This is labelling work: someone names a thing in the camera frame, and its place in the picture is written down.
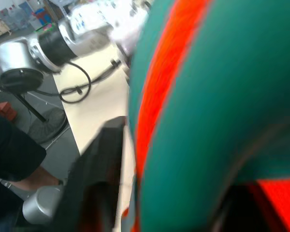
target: orange stripe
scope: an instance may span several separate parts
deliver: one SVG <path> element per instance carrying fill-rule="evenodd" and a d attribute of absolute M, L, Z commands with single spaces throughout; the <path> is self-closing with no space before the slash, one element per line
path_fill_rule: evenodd
<path fill-rule="evenodd" d="M 151 61 L 136 133 L 136 168 L 142 177 L 147 152 L 162 107 L 179 74 L 210 0 L 176 0 Z"/>

